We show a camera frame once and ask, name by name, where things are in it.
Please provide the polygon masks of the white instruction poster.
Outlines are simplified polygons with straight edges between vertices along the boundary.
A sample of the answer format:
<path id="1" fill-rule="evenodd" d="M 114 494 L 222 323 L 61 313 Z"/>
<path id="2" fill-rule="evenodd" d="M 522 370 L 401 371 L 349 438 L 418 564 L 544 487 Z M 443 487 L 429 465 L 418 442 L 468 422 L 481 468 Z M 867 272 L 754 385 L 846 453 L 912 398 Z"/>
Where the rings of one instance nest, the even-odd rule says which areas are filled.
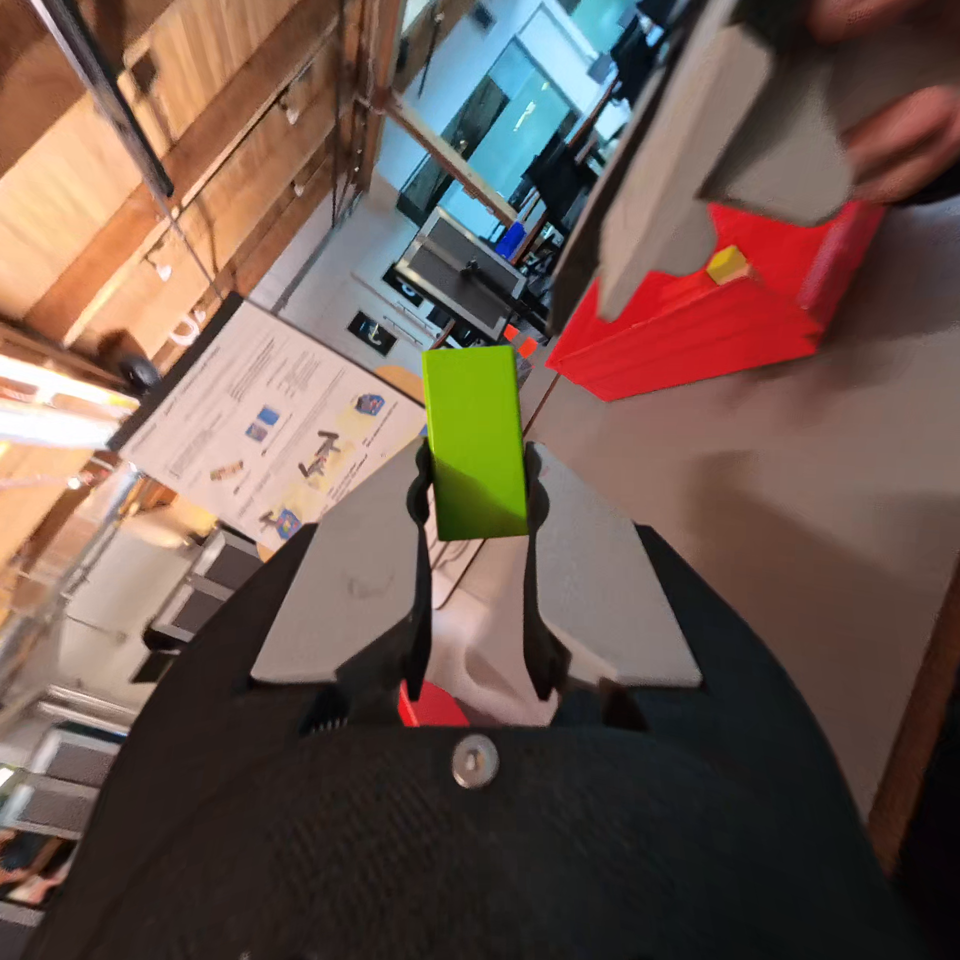
<path id="1" fill-rule="evenodd" d="M 232 292 L 109 449 L 276 551 L 425 429 L 423 404 Z"/>

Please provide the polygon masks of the grey framed machine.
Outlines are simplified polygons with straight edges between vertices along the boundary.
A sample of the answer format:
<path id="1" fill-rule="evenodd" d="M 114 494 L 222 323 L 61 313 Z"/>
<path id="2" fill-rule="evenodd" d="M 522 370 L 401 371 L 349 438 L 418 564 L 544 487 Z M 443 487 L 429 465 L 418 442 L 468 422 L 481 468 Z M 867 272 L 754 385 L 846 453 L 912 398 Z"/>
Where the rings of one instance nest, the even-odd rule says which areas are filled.
<path id="1" fill-rule="evenodd" d="M 452 320 L 500 340 L 517 312 L 526 276 L 437 207 L 394 263 L 402 281 Z"/>

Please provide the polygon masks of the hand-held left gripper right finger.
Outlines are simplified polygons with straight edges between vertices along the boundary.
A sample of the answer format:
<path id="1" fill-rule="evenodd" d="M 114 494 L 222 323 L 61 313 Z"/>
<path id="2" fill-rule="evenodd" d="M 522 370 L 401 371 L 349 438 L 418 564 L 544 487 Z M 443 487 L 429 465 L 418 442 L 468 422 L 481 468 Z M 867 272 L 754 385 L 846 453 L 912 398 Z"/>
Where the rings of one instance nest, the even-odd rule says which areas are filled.
<path id="1" fill-rule="evenodd" d="M 703 674 L 638 526 L 545 445 L 524 450 L 523 659 L 536 696 L 694 690 Z"/>

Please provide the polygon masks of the small yellow cube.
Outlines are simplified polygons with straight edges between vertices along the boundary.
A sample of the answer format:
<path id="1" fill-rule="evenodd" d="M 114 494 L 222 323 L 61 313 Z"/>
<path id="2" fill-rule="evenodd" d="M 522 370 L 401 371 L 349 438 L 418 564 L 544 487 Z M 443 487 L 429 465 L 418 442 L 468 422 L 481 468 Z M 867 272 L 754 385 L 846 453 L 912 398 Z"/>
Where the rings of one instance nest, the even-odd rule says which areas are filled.
<path id="1" fill-rule="evenodd" d="M 754 276 L 752 264 L 735 245 L 718 250 L 706 264 L 704 272 L 717 286 L 724 286 Z"/>

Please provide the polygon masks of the bright ceiling light fixture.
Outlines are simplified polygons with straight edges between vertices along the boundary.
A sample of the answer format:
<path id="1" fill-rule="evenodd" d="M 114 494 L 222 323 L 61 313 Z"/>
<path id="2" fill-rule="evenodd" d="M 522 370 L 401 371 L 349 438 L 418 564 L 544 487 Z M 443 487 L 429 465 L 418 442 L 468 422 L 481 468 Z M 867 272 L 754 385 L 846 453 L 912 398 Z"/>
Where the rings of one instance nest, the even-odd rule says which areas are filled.
<path id="1" fill-rule="evenodd" d="M 1 357 L 1 441 L 53 450 L 106 450 L 137 398 L 8 355 Z"/>

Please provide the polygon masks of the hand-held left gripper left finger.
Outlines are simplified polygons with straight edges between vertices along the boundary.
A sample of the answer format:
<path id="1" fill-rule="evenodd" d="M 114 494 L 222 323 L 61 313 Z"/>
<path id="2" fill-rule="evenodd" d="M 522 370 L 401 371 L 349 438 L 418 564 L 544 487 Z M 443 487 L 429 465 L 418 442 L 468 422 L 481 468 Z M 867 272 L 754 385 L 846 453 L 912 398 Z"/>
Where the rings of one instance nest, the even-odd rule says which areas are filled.
<path id="1" fill-rule="evenodd" d="M 323 516 L 252 681 L 331 684 L 348 702 L 403 684 L 420 698 L 431 653 L 431 483 L 428 442 L 415 438 Z"/>

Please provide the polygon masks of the red round object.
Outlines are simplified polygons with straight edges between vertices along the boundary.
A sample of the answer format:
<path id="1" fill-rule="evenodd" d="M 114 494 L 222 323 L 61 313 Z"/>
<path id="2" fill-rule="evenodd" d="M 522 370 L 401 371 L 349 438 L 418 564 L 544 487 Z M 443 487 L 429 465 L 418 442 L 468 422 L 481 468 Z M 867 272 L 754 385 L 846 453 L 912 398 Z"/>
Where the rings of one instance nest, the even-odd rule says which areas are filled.
<path id="1" fill-rule="evenodd" d="M 417 700 L 411 699 L 406 681 L 398 692 L 397 712 L 407 728 L 443 727 L 467 728 L 471 722 L 459 702 L 446 690 L 424 681 Z"/>

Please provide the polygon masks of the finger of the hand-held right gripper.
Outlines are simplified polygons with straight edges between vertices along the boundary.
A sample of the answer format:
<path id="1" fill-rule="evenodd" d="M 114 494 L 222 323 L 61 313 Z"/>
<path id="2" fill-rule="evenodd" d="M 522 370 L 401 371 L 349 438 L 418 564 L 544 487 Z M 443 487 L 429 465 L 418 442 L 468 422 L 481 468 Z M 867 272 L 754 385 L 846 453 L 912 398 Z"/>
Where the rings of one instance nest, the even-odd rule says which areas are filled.
<path id="1" fill-rule="evenodd" d="M 832 100 L 835 55 L 790 53 L 704 181 L 700 197 L 789 225 L 834 219 L 853 189 Z"/>
<path id="2" fill-rule="evenodd" d="M 706 264 L 716 235 L 700 195 L 771 77 L 768 13 L 766 2 L 687 2 L 674 19 L 559 258 L 550 334 L 595 281 L 611 322 L 649 274 Z"/>

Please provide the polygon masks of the person's right hand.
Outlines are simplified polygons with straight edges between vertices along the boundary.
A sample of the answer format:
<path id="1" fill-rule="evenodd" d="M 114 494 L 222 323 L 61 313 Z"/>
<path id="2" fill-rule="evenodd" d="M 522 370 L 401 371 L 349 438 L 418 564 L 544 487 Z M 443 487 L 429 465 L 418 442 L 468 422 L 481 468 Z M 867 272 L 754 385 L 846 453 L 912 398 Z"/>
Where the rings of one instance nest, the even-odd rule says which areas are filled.
<path id="1" fill-rule="evenodd" d="M 939 42 L 958 61 L 957 1 L 816 1 L 807 27 L 826 45 L 910 31 Z M 918 207 L 957 197 L 958 80 L 929 83 L 883 104 L 848 126 L 843 142 L 860 201 Z"/>

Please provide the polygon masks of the red ribbed box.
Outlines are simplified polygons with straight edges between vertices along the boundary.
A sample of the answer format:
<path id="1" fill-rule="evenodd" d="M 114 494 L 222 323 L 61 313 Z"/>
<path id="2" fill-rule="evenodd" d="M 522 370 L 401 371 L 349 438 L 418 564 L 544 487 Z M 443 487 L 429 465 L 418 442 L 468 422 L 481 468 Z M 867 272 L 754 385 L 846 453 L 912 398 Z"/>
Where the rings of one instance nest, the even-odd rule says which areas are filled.
<path id="1" fill-rule="evenodd" d="M 546 367 L 604 402 L 806 358 L 818 352 L 886 209 L 849 202 L 819 226 L 709 206 L 715 257 L 741 270 L 647 275 L 618 319 L 598 313 L 594 280 Z"/>

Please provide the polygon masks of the green rectangular block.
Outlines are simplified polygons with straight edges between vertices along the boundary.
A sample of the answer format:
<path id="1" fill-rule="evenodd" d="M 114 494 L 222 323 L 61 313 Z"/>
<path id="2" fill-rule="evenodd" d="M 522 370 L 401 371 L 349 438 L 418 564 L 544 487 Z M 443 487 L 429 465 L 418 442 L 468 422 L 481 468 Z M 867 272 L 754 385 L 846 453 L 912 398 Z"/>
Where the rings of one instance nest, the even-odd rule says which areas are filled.
<path id="1" fill-rule="evenodd" d="M 438 538 L 529 532 L 517 354 L 508 344 L 422 357 Z"/>

